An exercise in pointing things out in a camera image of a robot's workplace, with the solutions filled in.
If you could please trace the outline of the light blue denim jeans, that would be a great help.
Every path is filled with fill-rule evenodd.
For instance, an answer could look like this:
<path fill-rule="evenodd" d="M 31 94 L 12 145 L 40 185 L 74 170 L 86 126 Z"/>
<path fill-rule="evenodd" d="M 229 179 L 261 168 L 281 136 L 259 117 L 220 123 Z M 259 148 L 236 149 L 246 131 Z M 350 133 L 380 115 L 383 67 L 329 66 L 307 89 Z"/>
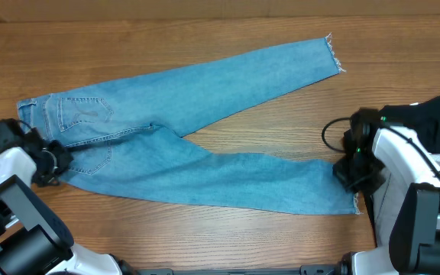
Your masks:
<path fill-rule="evenodd" d="M 187 136 L 341 72 L 330 37 L 42 95 L 18 116 L 73 155 L 68 184 L 107 196 L 301 215 L 358 212 L 323 160 L 214 154 Z"/>

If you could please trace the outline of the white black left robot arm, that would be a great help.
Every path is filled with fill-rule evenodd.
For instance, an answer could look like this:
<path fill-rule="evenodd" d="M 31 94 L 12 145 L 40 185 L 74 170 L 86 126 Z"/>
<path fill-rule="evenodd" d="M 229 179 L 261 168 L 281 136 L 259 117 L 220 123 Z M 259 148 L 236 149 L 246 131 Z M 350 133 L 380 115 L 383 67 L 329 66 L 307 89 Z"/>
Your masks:
<path fill-rule="evenodd" d="M 61 144 L 31 130 L 0 131 L 0 274 L 133 274 L 112 254 L 77 244 L 31 184 L 54 185 L 71 161 Z"/>

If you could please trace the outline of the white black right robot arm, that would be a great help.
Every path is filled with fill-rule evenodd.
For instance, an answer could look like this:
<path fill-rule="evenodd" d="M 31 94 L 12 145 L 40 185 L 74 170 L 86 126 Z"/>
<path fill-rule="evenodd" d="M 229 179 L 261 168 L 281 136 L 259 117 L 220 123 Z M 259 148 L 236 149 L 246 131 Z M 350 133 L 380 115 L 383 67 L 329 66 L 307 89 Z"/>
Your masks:
<path fill-rule="evenodd" d="M 344 137 L 351 168 L 335 175 L 346 189 L 371 191 L 381 163 L 405 187 L 388 245 L 346 254 L 336 274 L 440 274 L 440 166 L 417 133 L 401 125 L 364 122 Z"/>

